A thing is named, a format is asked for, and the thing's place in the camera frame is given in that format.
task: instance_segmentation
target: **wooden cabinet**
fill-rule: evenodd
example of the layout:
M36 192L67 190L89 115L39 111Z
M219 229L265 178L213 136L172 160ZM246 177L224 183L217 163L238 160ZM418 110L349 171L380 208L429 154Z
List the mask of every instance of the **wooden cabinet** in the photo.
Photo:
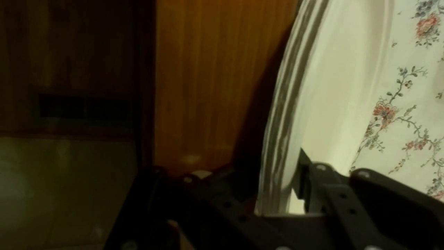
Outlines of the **wooden cabinet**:
M0 82L2 135L96 133L42 124L38 96L132 99L133 2L2 0Z
M260 152L297 0L158 0L154 163L172 175Z

